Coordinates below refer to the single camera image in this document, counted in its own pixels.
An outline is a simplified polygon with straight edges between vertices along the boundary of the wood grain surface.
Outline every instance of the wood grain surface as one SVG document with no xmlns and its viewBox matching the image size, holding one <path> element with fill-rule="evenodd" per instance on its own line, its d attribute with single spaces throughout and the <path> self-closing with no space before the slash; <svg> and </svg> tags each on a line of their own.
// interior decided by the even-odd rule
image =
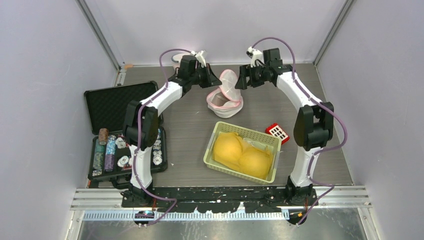
<svg viewBox="0 0 424 240">
<path fill-rule="evenodd" d="M 239 73 L 237 65 L 214 65 L 211 67 L 217 77 L 225 69 Z M 324 93 L 312 64 L 296 65 L 297 73 L 307 88 L 318 98 L 324 100 Z M 168 76 L 174 72 L 165 67 Z M 125 85 L 156 81 L 161 87 L 165 77 L 159 67 L 133 67 L 128 69 Z M 166 131 L 168 169 L 153 174 L 153 185 L 163 187 L 183 186 L 251 186 L 250 182 L 232 175 L 207 168 L 203 156 L 215 123 L 223 121 L 244 128 L 264 132 L 265 128 L 278 123 L 291 137 L 281 146 L 277 174 L 273 185 L 285 185 L 293 170 L 297 145 L 293 139 L 293 127 L 297 117 L 290 100 L 270 82 L 257 88 L 242 91 L 243 109 L 235 116 L 222 119 L 208 109 L 206 96 L 215 88 L 202 89 L 193 86 L 183 98 L 174 102 L 163 112 Z M 334 138 L 328 146 L 339 144 Z M 323 153 L 316 164 L 314 178 L 333 184 L 352 184 L 351 176 L 341 150 Z"/>
</svg>

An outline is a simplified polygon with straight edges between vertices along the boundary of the black case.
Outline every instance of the black case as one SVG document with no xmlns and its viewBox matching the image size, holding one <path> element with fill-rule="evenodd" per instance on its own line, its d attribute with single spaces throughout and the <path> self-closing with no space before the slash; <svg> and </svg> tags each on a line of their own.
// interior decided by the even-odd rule
<svg viewBox="0 0 424 240">
<path fill-rule="evenodd" d="M 129 180 L 131 179 L 132 170 L 122 170 L 118 167 L 118 161 L 115 161 L 113 171 L 105 172 L 102 169 L 102 174 L 93 176 L 93 161 L 98 139 L 99 130 L 106 128 L 109 130 L 109 135 L 118 136 L 122 134 L 124 119 L 127 110 L 127 105 L 130 101 L 141 101 L 150 97 L 158 90 L 158 84 L 155 81 L 145 83 L 122 85 L 104 89 L 89 90 L 84 92 L 84 97 L 87 103 L 88 115 L 91 123 L 91 132 L 95 135 L 92 140 L 90 165 L 88 171 L 88 179 L 91 181 L 90 187 L 97 187 L 99 182 L 110 181 L 117 189 L 128 188 Z M 159 116 L 159 125 L 162 125 L 164 118 Z M 167 148 L 166 148 L 166 133 L 162 126 L 160 128 L 160 140 L 162 151 L 162 163 L 154 165 L 150 163 L 150 171 L 152 173 L 163 172 L 168 168 Z"/>
</svg>

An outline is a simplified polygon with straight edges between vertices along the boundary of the yellow fabric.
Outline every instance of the yellow fabric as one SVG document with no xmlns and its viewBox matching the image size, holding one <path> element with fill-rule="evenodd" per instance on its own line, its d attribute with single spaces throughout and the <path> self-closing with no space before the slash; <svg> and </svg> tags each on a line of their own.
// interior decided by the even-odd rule
<svg viewBox="0 0 424 240">
<path fill-rule="evenodd" d="M 272 156 L 268 149 L 258 149 L 236 132 L 221 133 L 213 146 L 213 159 L 230 169 L 255 178 L 266 179 Z"/>
</svg>

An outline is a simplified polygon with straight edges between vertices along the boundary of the light green basket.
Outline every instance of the light green basket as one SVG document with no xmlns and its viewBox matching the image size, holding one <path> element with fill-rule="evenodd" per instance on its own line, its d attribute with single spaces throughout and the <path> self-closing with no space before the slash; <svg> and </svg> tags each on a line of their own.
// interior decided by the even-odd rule
<svg viewBox="0 0 424 240">
<path fill-rule="evenodd" d="M 238 171 L 234 171 L 229 167 L 213 160 L 213 148 L 215 141 L 217 140 L 220 133 L 238 133 L 242 138 L 246 138 L 255 142 L 260 143 L 260 146 L 267 146 L 272 153 L 273 161 L 269 168 L 268 176 L 266 179 L 261 179 L 253 176 L 249 176 Z M 207 145 L 206 153 L 203 157 L 203 162 L 210 169 L 214 169 L 226 174 L 230 174 L 242 179 L 246 179 L 258 184 L 270 184 L 274 182 L 277 172 L 277 165 L 280 157 L 281 139 L 263 132 L 250 130 L 241 126 L 232 125 L 226 122 L 219 121 L 216 123 L 213 129 L 212 136 L 210 137 L 209 144 Z"/>
</svg>

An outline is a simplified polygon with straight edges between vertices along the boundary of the white wall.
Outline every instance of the white wall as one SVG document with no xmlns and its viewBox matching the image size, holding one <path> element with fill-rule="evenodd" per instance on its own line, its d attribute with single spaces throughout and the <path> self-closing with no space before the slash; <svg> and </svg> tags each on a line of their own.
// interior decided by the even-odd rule
<svg viewBox="0 0 424 240">
<path fill-rule="evenodd" d="M 115 69 L 74 0 L 0 3 L 0 239 L 60 240 L 93 137 L 85 90 Z"/>
<path fill-rule="evenodd" d="M 384 239 L 424 235 L 424 1 L 357 0 L 318 66 Z"/>
<path fill-rule="evenodd" d="M 158 65 L 159 55 L 172 48 L 207 50 L 210 63 L 249 62 L 247 48 L 269 36 L 287 41 L 299 63 L 311 63 L 345 0 L 86 2 L 120 63 Z M 284 47 L 281 54 L 292 61 Z"/>
</svg>

